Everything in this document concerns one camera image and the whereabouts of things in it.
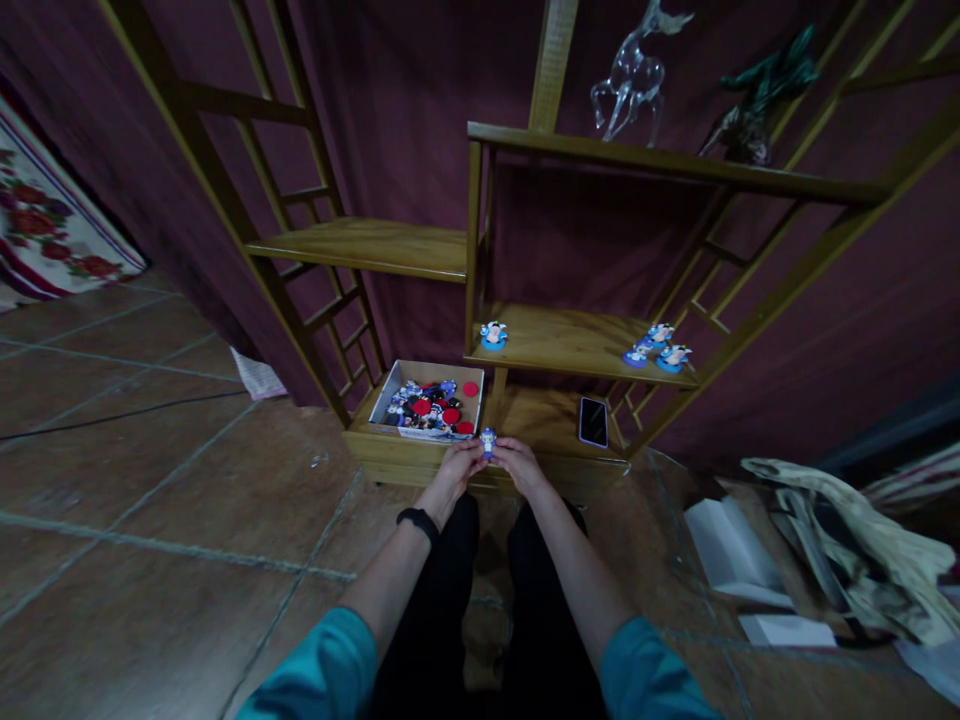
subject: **black wristband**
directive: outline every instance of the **black wristband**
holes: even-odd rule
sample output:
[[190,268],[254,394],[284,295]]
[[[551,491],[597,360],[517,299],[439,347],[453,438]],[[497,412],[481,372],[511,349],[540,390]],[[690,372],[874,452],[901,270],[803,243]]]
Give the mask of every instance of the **black wristband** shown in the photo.
[[402,510],[400,514],[397,515],[397,525],[404,520],[409,520],[423,530],[424,534],[430,538],[431,549],[437,546],[437,541],[440,540],[440,531],[437,530],[436,523],[427,515],[426,511],[421,508],[407,508],[406,510]]

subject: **wooden lattice frame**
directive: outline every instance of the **wooden lattice frame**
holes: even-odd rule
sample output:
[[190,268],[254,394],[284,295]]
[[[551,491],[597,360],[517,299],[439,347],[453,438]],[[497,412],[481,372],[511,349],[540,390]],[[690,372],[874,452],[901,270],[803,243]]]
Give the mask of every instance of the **wooden lattice frame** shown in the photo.
[[[315,223],[320,222],[319,213],[314,204],[319,200],[325,200],[328,203],[333,217],[344,214],[343,202],[331,171],[327,146],[287,1],[267,0],[267,5],[287,76],[293,88],[295,105],[277,99],[275,85],[267,69],[263,48],[257,38],[245,0],[230,0],[230,2],[237,29],[249,56],[262,97],[179,77],[141,0],[101,0],[101,5],[221,220],[253,270],[267,301],[283,323],[311,377],[323,392],[327,403],[337,414],[343,427],[346,428],[351,420],[350,411],[345,402],[347,394],[364,375],[369,381],[368,392],[372,391],[386,372],[383,350],[374,326],[373,313],[363,278],[359,272],[344,268],[352,283],[352,287],[345,290],[338,270],[326,266],[336,297],[312,317],[305,321],[301,320],[288,292],[288,285],[317,266],[299,263],[280,272],[270,258],[254,256],[247,252],[248,244],[262,238],[201,119],[202,112],[234,118],[282,231],[293,229],[290,208],[295,205],[304,205]],[[304,128],[322,184],[298,192],[281,194],[257,136],[255,120]],[[334,320],[354,300],[360,301],[362,322],[343,342]],[[313,335],[323,328],[328,332],[330,342],[347,378],[345,385],[341,388],[334,386],[313,342]],[[361,342],[365,333],[368,334],[374,351],[373,358],[367,357],[367,351]],[[347,353],[354,346],[358,348],[361,365],[351,369],[347,361]]]
[[[837,83],[829,97],[801,133],[801,140],[784,165],[784,170],[793,170],[798,165],[826,126],[839,101],[844,97],[868,90],[905,85],[918,80],[960,72],[960,56],[957,54],[941,55],[950,40],[960,31],[960,13],[957,13],[937,34],[916,62],[884,72],[867,74],[873,60],[880,54],[894,32],[913,9],[915,2],[916,0],[903,0],[890,11],[880,29],[867,42],[844,77]],[[857,0],[849,5],[830,43],[821,54],[817,66],[818,70],[821,70],[833,56],[867,4],[867,0]],[[793,115],[801,100],[802,98],[794,100],[778,118],[772,133],[773,140],[776,140],[783,132],[787,121]],[[720,314],[789,234],[807,203],[800,200],[793,202],[754,253],[748,258],[743,258],[714,241],[736,199],[728,189],[719,189],[717,196],[714,197],[711,215],[707,222],[703,224],[703,232],[691,245],[687,256],[678,266],[678,271],[668,283],[664,297],[658,303],[659,309],[653,317],[655,322],[660,322],[666,317],[668,310],[694,269],[699,265],[700,260],[706,253],[711,253],[713,260],[703,280],[693,290],[690,298],[683,303],[671,324],[674,327],[679,327],[690,313],[693,313],[703,320],[707,327],[727,339],[720,350],[710,358],[707,365],[698,373],[700,387],[695,390],[678,392],[647,427],[640,421],[640,413],[661,386],[644,384],[643,397],[640,402],[634,403],[630,396],[638,383],[624,383],[623,381],[614,383],[606,396],[607,405],[611,409],[611,416],[616,418],[623,406],[626,405],[630,418],[640,433],[639,437],[626,448],[624,455],[627,458],[632,458],[640,452],[693,402],[746,349],[747,345],[760,332],[770,325],[807,286],[826,270],[833,260],[861,234],[866,232],[894,202],[956,144],[958,133],[960,133],[958,128],[960,128],[960,99],[954,95],[944,104],[937,115],[905,147],[901,148],[881,174],[880,183],[890,188],[891,198],[877,207],[851,208],[845,211],[820,237],[814,247],[794,266],[791,274],[761,303],[757,312],[744,321],[736,331],[732,331],[720,320]],[[734,265],[739,270],[739,274],[721,292],[713,307],[705,308],[700,299],[725,264]]]

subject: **teal shirt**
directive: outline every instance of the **teal shirt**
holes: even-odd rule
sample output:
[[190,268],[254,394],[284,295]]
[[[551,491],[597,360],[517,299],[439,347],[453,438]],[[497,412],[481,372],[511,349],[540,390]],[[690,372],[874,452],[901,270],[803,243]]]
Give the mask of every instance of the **teal shirt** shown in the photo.
[[[612,718],[719,718],[643,618],[614,635],[600,675]],[[376,677],[377,647],[366,624],[352,610],[334,608],[247,699],[237,720],[355,718]]]

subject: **phone screen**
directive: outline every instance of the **phone screen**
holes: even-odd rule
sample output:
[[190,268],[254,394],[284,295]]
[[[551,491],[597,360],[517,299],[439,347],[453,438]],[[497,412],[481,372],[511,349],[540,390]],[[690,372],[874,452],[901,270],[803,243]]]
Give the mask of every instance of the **phone screen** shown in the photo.
[[590,398],[580,400],[580,439],[607,447],[607,406]]

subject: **tile floor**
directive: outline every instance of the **tile floor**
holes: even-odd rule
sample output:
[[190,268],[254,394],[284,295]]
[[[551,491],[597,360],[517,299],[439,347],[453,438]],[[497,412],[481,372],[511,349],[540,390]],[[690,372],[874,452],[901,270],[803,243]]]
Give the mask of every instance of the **tile floor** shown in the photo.
[[[155,272],[0,316],[0,436],[242,389],[226,345]],[[0,442],[0,478],[0,714],[17,719],[232,717],[413,497],[366,482],[327,412],[245,395]],[[585,515],[724,716],[956,717],[889,648],[747,644],[703,590],[680,515],[694,491],[651,453]],[[480,507],[464,672],[487,688],[518,506]]]

